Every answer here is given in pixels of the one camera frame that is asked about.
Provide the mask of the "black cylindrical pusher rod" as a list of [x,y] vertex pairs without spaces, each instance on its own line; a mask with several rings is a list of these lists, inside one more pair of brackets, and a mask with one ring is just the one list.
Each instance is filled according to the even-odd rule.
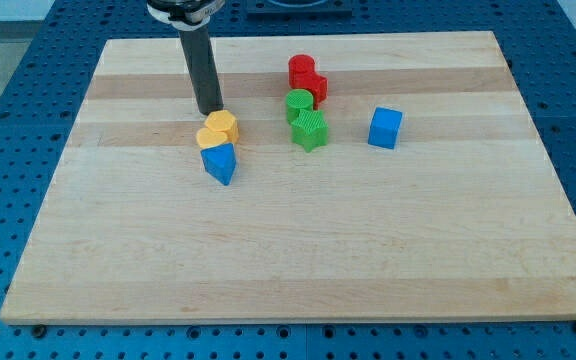
[[223,98],[208,26],[180,31],[179,38],[198,110],[203,115],[223,109]]

